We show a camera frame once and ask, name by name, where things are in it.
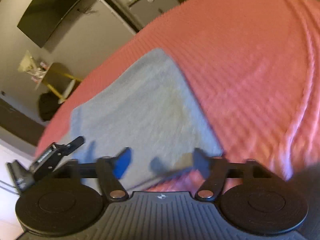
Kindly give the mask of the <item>grey pants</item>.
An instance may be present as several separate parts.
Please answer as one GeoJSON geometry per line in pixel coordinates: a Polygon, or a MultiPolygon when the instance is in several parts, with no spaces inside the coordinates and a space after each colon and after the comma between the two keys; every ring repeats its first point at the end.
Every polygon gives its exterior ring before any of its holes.
{"type": "Polygon", "coordinates": [[[85,142],[71,158],[80,163],[131,148],[120,180],[129,192],[189,169],[196,147],[211,157],[223,153],[182,72],[159,48],[72,111],[69,137],[79,136],[85,142]]]}

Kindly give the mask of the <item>black bag on floor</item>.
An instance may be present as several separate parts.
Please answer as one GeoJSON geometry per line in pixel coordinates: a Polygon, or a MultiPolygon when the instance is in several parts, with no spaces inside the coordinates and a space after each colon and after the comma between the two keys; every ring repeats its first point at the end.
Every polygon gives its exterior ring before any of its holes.
{"type": "Polygon", "coordinates": [[[59,104],[59,98],[54,93],[47,92],[40,95],[37,107],[40,119],[46,122],[53,118],[61,104],[59,104]]]}

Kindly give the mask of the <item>yellow legged side table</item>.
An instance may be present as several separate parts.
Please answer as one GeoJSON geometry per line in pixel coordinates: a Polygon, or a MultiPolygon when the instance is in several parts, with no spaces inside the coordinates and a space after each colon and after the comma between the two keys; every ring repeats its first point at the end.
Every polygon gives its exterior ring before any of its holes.
{"type": "Polygon", "coordinates": [[[36,78],[35,90],[46,87],[58,98],[58,104],[63,104],[73,91],[82,83],[82,79],[74,76],[63,64],[54,62],[50,65],[41,63],[44,69],[40,78],[36,78]]]}

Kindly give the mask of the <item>items on side table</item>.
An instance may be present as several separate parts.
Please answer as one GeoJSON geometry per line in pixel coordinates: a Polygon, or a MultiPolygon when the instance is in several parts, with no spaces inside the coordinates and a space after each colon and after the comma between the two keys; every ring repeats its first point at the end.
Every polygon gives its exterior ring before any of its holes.
{"type": "Polygon", "coordinates": [[[48,64],[41,61],[38,63],[31,53],[27,50],[18,65],[18,72],[20,73],[27,73],[31,76],[31,79],[34,80],[36,83],[41,82],[41,80],[46,75],[49,69],[48,64]]]}

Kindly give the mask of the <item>pink ribbed bedspread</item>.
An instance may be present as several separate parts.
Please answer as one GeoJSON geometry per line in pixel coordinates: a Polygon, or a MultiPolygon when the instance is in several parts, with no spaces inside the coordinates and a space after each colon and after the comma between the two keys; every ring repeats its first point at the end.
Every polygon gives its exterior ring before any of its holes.
{"type": "Polygon", "coordinates": [[[178,66],[228,160],[283,179],[319,164],[319,0],[187,0],[93,70],[36,155],[67,143],[72,111],[159,48],[178,66]]]}

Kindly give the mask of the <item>white standing panel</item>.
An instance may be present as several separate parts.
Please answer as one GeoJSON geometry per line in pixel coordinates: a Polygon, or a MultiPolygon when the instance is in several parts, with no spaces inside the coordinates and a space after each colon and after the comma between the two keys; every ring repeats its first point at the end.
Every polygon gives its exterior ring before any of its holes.
{"type": "Polygon", "coordinates": [[[117,0],[97,0],[102,3],[111,14],[120,20],[130,33],[136,35],[141,29],[141,25],[134,19],[130,12],[117,0]]]}

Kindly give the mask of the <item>grey drawer cabinet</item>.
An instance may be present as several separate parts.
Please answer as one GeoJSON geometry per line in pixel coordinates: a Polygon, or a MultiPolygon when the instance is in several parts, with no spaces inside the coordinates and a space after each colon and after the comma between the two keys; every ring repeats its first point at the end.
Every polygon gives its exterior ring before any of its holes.
{"type": "Polygon", "coordinates": [[[178,5],[180,5],[178,0],[138,0],[129,6],[129,10],[142,26],[146,26],[161,14],[178,5]]]}

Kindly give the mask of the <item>black wall television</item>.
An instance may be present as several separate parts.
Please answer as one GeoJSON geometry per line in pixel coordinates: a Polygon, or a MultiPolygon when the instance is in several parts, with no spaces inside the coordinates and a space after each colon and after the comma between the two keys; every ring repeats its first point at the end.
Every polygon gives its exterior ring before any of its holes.
{"type": "Polygon", "coordinates": [[[32,0],[17,27],[42,48],[80,0],[32,0]]]}

